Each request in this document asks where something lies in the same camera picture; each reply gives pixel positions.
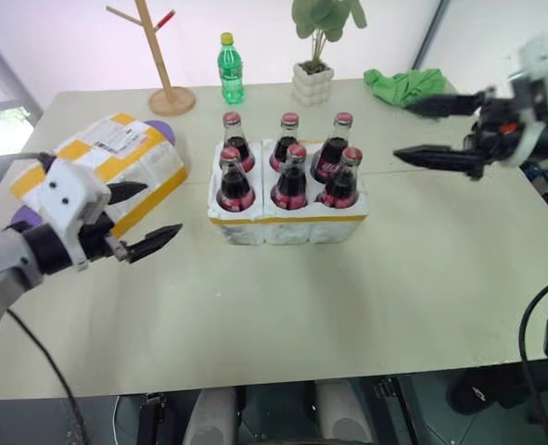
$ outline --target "red bottle cap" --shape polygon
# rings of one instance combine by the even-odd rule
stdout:
[[[301,144],[292,144],[288,147],[287,154],[292,158],[306,158],[307,149]]]
[[[299,123],[299,115],[296,113],[284,113],[282,116],[282,122],[297,124]]]
[[[225,146],[220,152],[220,160],[225,160],[226,162],[240,160],[240,152],[233,146]]]
[[[338,113],[336,115],[336,121],[344,124],[350,124],[354,121],[354,118],[350,113],[346,113],[345,111],[342,113]]]
[[[224,113],[223,122],[225,125],[234,125],[240,122],[240,114],[236,111],[228,111]]]
[[[349,161],[351,164],[360,164],[363,160],[363,152],[355,146],[348,146],[341,152],[341,156]]]

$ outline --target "wooden coat stand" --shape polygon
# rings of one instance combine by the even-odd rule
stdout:
[[[179,114],[186,113],[196,104],[196,97],[187,88],[171,85],[169,73],[166,71],[164,61],[162,60],[159,41],[156,38],[156,32],[174,16],[174,10],[171,10],[154,26],[147,9],[146,0],[135,0],[135,5],[140,15],[139,19],[129,16],[111,6],[107,6],[107,11],[144,28],[147,42],[150,45],[150,51],[152,51],[152,57],[154,58],[154,63],[159,71],[160,81],[162,82],[162,89],[150,96],[148,104],[152,111],[160,116],[178,116]]]

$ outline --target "tabletop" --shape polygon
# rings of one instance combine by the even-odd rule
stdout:
[[[548,208],[519,170],[473,183],[391,155],[423,142],[460,144],[470,119],[423,121],[376,99],[361,81],[334,83],[314,108],[285,84],[250,86],[237,107],[248,137],[275,137],[295,110],[300,137],[325,138],[354,114],[370,214],[335,245],[226,245],[206,214],[210,157],[227,109],[216,87],[166,119],[191,163],[189,179],[124,239],[184,224],[136,264],[114,259],[47,277],[15,305],[78,396],[383,375],[518,361],[516,333],[548,283]],[[65,93],[26,150],[48,150],[114,112],[159,119],[148,90]],[[18,207],[0,185],[0,227]],[[529,324],[542,357],[546,309]],[[0,399],[63,397],[45,359],[7,317],[0,325]]]

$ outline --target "wooden stand base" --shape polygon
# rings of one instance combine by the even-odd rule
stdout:
[[[178,116],[186,113],[196,104],[196,95],[187,88],[174,86],[174,102],[169,102],[164,90],[158,90],[150,96],[147,103],[150,109],[160,116]]]

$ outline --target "green plastic bottle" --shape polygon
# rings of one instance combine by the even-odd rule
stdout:
[[[221,35],[222,49],[218,56],[218,68],[222,81],[222,95],[227,104],[242,104],[245,99],[243,88],[243,61],[236,52],[233,34]]]

